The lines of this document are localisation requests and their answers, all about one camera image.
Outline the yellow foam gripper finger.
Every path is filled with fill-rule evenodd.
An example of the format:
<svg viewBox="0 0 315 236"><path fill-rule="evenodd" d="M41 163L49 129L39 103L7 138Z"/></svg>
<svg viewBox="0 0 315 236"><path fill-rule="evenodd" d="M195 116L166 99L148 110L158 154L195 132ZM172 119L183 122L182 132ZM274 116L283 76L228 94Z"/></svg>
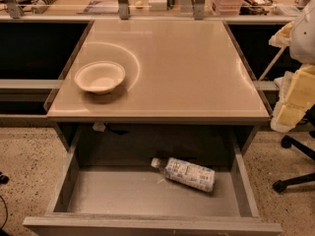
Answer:
<svg viewBox="0 0 315 236"><path fill-rule="evenodd" d="M315 104L315 66L302 64L294 73L284 73L279 101L273 111L271 128L280 133L293 129Z"/></svg>

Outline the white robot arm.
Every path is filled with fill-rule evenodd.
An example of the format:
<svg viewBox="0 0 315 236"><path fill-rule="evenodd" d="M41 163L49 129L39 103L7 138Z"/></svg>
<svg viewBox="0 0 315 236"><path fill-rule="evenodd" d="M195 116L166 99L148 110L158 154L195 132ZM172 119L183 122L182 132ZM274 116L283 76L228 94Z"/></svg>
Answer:
<svg viewBox="0 0 315 236"><path fill-rule="evenodd" d="M294 73L284 74L272 114L271 128L286 133L315 104L315 0L310 0L293 22L278 30L269 44L288 46L290 57L301 63Z"/></svg>

